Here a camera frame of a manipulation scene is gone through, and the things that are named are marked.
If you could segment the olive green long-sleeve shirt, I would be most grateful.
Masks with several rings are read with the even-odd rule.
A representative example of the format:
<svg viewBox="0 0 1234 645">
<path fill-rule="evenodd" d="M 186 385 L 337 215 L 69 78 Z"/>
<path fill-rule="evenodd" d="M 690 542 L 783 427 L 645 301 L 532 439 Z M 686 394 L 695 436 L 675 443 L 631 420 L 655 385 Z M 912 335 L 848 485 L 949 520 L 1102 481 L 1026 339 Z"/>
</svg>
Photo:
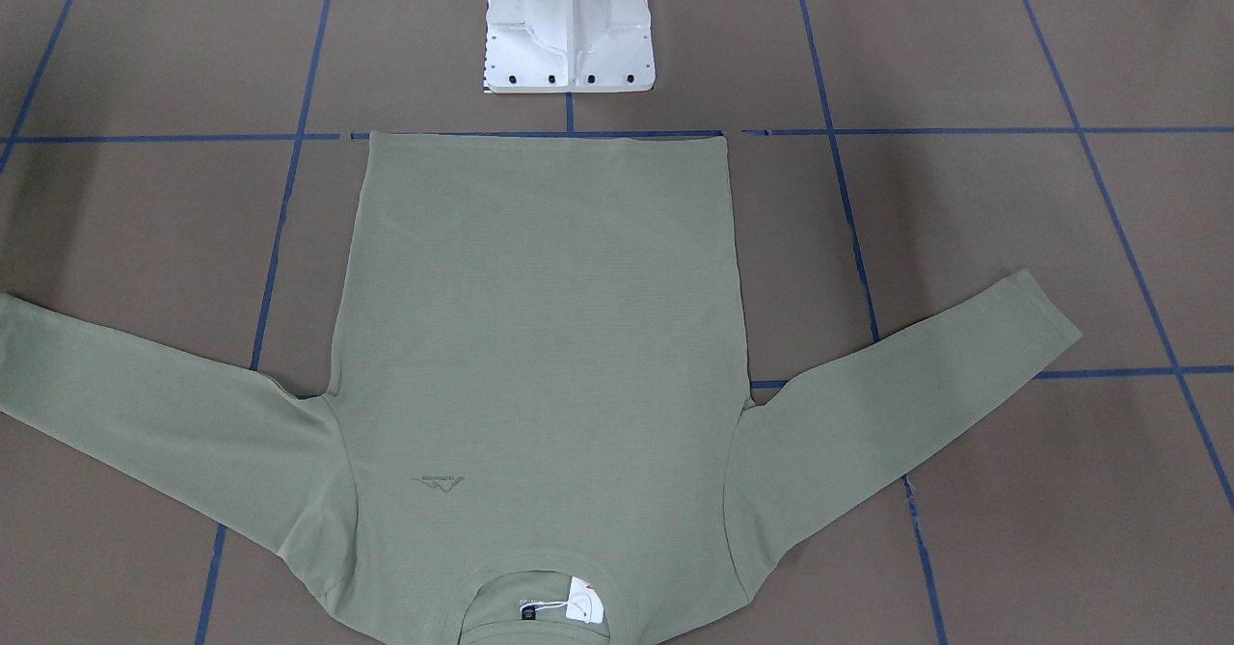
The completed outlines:
<svg viewBox="0 0 1234 645">
<path fill-rule="evenodd" d="M 723 137 L 369 141 L 331 379 L 2 297 L 2 412 L 385 644 L 656 644 L 1080 338 L 1024 270 L 752 400 Z M 565 618 L 570 578 L 603 601 Z"/>
</svg>

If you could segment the white paper hang tag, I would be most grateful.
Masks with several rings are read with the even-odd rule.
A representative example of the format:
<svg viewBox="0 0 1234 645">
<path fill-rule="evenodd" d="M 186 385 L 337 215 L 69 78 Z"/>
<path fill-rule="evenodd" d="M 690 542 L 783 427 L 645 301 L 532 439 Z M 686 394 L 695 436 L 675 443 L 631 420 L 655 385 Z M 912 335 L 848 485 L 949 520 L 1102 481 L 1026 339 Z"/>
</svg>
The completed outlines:
<svg viewBox="0 0 1234 645">
<path fill-rule="evenodd" d="M 589 624 L 589 627 L 598 627 L 603 623 L 603 601 L 590 580 L 578 578 L 578 576 L 570 578 L 564 613 L 566 619 L 578 620 Z"/>
</svg>

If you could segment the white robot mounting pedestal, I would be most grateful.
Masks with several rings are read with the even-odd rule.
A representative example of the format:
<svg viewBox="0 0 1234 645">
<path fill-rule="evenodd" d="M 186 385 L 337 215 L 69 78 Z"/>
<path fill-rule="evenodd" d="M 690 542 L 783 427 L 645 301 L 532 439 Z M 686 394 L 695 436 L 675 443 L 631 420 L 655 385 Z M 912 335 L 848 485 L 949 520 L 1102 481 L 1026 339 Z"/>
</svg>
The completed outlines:
<svg viewBox="0 0 1234 645">
<path fill-rule="evenodd" d="M 485 92 L 647 92 L 656 83 L 652 0 L 487 0 L 485 18 Z"/>
</svg>

